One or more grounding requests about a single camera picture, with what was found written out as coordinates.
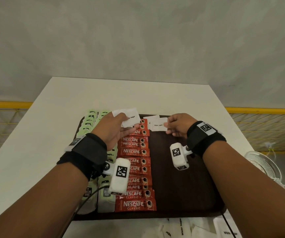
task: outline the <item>black wrist strap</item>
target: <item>black wrist strap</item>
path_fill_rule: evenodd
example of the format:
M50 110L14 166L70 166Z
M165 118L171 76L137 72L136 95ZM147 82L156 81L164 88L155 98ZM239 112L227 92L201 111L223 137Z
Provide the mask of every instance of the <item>black wrist strap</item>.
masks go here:
M216 130L215 133L207 135L203 128L199 128L198 125L203 123L203 121L197 121L191 125L187 131L187 145L192 150L192 152L201 158L203 157L206 149L213 144L215 141L226 141L225 137L220 134L215 128L208 125L207 128L212 128Z
M77 167L88 180L92 176L101 175L107 160L107 147L103 140L94 134L86 136L72 149L65 152L57 164L70 162Z

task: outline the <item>white packet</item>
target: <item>white packet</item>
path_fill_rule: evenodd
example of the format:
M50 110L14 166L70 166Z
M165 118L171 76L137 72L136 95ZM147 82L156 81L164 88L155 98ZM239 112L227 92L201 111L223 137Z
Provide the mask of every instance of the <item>white packet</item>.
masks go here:
M155 119L159 119L160 116L159 115L153 115L153 116L147 116L147 117L144 117L144 119L147 119L147 123L148 123L148 129L149 128L149 125L151 123L152 120L155 120Z
M163 125L165 122L168 122L168 118L158 118L152 120L148 126L151 131L167 131L168 129Z
M123 128L133 127L135 124L140 123L140 117L136 108L118 109L112 111L114 117L119 113L124 113L129 118L128 120L122 122L121 127Z

